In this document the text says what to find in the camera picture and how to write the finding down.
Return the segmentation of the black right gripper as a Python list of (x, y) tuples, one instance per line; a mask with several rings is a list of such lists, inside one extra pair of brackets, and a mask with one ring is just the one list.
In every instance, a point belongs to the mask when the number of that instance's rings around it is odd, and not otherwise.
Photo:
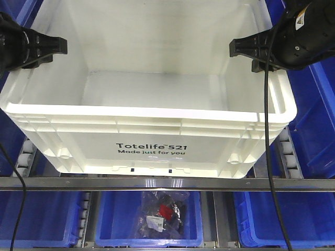
[(253, 59), (251, 71), (298, 70), (334, 57), (334, 1), (285, 1), (285, 19), (276, 33), (263, 31), (229, 43), (229, 55)]

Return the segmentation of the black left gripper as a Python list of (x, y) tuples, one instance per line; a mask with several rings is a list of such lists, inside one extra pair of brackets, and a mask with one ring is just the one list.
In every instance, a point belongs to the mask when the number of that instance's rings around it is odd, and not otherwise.
[(9, 14), (1, 12), (1, 72), (35, 69), (51, 63), (54, 54), (67, 53), (66, 39), (21, 26)]

